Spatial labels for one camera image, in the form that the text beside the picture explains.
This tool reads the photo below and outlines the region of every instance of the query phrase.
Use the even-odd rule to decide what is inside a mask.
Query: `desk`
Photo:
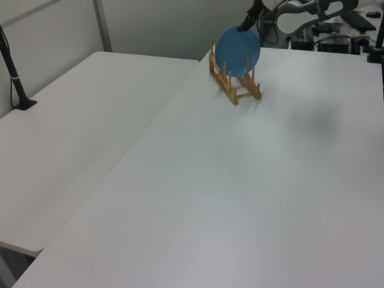
[[[0,246],[36,256],[197,66],[98,52],[0,120]]]
[[[257,75],[233,106],[206,56],[15,288],[380,287],[381,67],[262,49]]]
[[[350,37],[370,37],[372,40],[376,41],[377,35],[379,33],[381,18],[379,18],[379,19],[368,18],[367,16],[365,16],[365,14],[367,12],[371,12],[371,11],[380,11],[381,14],[383,14],[383,11],[382,11],[382,9],[380,7],[380,4],[370,5],[370,6],[366,6],[366,7],[363,7],[363,8],[359,8],[357,11],[360,11],[361,15],[364,18],[366,18],[370,23],[372,23],[372,25],[374,25],[377,30],[376,31],[367,31],[365,34],[361,35],[359,33],[359,31],[357,31],[354,28],[351,28],[349,26],[349,24],[347,24],[345,21],[343,21],[343,25],[340,26],[340,32],[339,33],[335,33],[334,35],[337,36],[338,34],[343,34],[343,35],[347,35],[347,36],[350,36]],[[368,54],[367,53],[363,53],[362,50],[363,49],[361,47],[361,54],[364,55],[364,56],[367,56]]]

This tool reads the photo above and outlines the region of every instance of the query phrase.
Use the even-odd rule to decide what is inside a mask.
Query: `wire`
[[[327,40],[333,40],[333,39],[337,39],[337,38],[348,38],[348,39],[350,39],[350,40],[352,40],[353,38],[352,37],[349,37],[349,36],[346,36],[346,35],[343,35],[343,36],[330,36],[330,37],[326,37],[326,38],[323,38],[323,39],[320,39],[320,40],[318,40],[318,41],[316,41],[315,43],[314,43],[314,45],[317,47],[317,48],[319,48],[318,46],[317,46],[317,44],[319,44],[320,42],[323,42],[323,41],[327,41]],[[372,38],[370,38],[370,37],[365,37],[365,36],[358,36],[358,37],[356,37],[356,38],[360,38],[360,39],[367,39],[367,40],[372,40],[374,43],[376,43],[376,41],[374,41]]]
[[[273,9],[272,12],[269,12],[267,15],[264,16],[264,17],[266,17],[266,16],[269,16],[269,15],[272,14],[273,29],[274,29],[274,31],[275,31],[275,35],[276,35],[276,40],[275,40],[275,41],[273,41],[273,42],[269,41],[269,40],[268,40],[268,39],[261,33],[261,31],[260,31],[260,27],[259,27],[259,20],[260,20],[260,18],[257,18],[257,20],[256,20],[256,29],[257,29],[257,31],[258,31],[260,37],[261,37],[264,41],[266,41],[267,43],[269,43],[269,44],[271,44],[271,45],[276,45],[276,44],[278,43],[278,32],[277,32],[277,24],[276,24],[276,21],[275,21],[275,16],[276,16],[277,9],[278,9],[281,5],[283,5],[285,2],[287,2],[287,0],[283,0],[283,1],[281,1],[281,2],[280,2],[280,3]]]
[[[4,31],[2,30],[1,26],[0,26],[0,32],[1,32],[1,35],[3,36],[4,40],[5,40],[5,43],[7,45],[7,48],[8,48],[8,51],[10,49],[10,44],[8,43],[8,39],[7,39],[7,36],[5,36],[5,33]]]
[[[284,40],[283,46],[281,47],[282,49],[288,49],[289,42],[291,41],[291,37],[287,36]]]
[[[11,88],[10,88],[10,91],[11,91],[11,107],[12,109],[14,109],[14,106],[13,106],[13,99],[12,99],[12,78],[10,79],[11,80]]]

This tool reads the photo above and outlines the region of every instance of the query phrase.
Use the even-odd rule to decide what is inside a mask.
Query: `metal frame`
[[[1,26],[3,28],[5,28],[7,26],[10,26],[10,25],[16,23],[17,21],[20,21],[20,20],[22,20],[22,19],[24,19],[24,18],[26,18],[26,17],[28,17],[28,16],[30,16],[32,14],[35,14],[36,12],[38,12],[38,11],[44,9],[44,8],[47,8],[48,6],[51,6],[52,4],[57,3],[59,1],[60,0],[50,0],[47,3],[41,4],[40,6],[38,6],[36,8],[33,8],[33,9],[31,9],[31,10],[25,12],[25,13],[22,13],[22,14],[16,16],[16,17],[14,17],[14,18],[8,20],[8,21],[5,21],[4,23],[1,24]]]
[[[112,45],[109,38],[107,19],[104,12],[103,0],[93,0],[97,25],[100,31],[101,41],[103,42],[104,51],[112,52]]]

